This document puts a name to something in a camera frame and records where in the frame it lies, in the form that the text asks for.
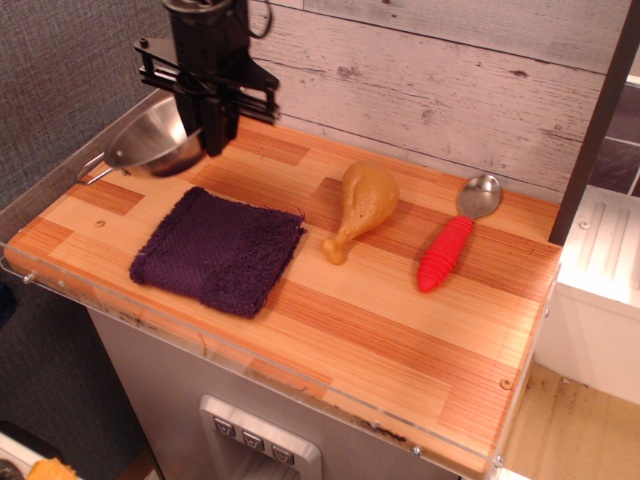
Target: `yellow object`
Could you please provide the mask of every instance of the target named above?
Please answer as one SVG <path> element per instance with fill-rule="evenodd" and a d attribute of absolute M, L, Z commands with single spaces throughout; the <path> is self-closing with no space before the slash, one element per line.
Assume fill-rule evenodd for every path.
<path fill-rule="evenodd" d="M 393 176 L 371 162 L 356 162 L 342 179 L 342 223 L 338 234 L 322 242 L 320 249 L 335 265 L 344 263 L 344 245 L 391 216 L 400 198 Z"/>
<path fill-rule="evenodd" d="M 77 480 L 76 472 L 57 458 L 40 460 L 33 464 L 27 480 Z"/>

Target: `purple towel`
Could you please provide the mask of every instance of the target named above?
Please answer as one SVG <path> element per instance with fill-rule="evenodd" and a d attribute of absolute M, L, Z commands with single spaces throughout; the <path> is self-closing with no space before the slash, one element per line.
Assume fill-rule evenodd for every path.
<path fill-rule="evenodd" d="M 136 255 L 131 279 L 253 318 L 293 257 L 303 219 L 192 188 Z"/>

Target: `wooden countertop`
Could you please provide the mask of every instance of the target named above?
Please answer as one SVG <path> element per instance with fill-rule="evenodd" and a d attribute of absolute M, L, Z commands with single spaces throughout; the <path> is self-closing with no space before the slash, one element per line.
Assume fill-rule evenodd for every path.
<path fill-rule="evenodd" d="M 400 204 L 335 266 L 320 242 L 340 223 L 342 174 L 363 159 L 392 171 Z M 418 262 L 456 215 L 464 183 L 243 119 L 223 155 L 178 176 L 112 173 L 73 186 L 11 240 L 5 256 L 16 271 L 35 272 L 82 303 L 480 478 L 490 468 L 485 457 L 501 453 L 555 275 L 560 248 L 546 239 L 558 207 L 504 192 L 496 212 L 476 222 L 453 274 L 421 293 Z M 194 185 L 306 215 L 308 232 L 253 320 L 129 279 L 135 254 Z"/>

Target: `stainless steel bowl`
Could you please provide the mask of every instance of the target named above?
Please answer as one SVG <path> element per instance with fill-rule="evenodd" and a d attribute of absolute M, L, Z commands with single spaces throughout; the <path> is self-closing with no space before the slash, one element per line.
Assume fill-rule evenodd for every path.
<path fill-rule="evenodd" d="M 91 185 L 113 170 L 135 177 L 168 177 L 199 162 L 206 152 L 197 130 L 187 136 L 173 97 L 162 100 L 126 126 L 106 150 L 87 162 L 76 179 Z M 109 168 L 89 181 L 83 177 L 99 163 Z"/>

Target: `toy chicken leg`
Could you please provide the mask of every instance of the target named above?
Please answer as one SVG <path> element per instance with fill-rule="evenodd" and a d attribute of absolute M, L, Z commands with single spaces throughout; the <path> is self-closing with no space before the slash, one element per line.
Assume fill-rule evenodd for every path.
<path fill-rule="evenodd" d="M 391 173 L 371 162 L 356 162 L 342 179 L 342 223 L 334 238 L 320 249 L 335 265 L 344 263 L 344 246 L 358 235 L 373 230 L 391 216 L 400 192 Z"/>

